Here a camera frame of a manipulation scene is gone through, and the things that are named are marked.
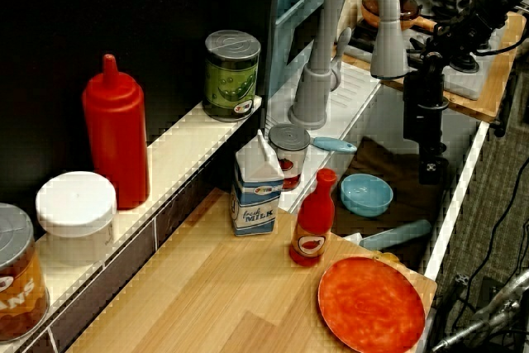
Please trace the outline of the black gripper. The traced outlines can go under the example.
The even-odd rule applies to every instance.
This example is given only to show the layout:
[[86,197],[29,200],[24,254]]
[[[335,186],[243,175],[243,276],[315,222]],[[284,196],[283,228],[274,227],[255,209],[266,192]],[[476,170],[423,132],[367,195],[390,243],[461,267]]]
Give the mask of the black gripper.
[[444,74],[441,69],[422,68],[404,78],[403,137],[419,145],[422,157],[418,174],[420,184],[439,184],[445,179],[450,165],[441,156],[446,150],[441,143],[441,119],[448,107],[443,91]]

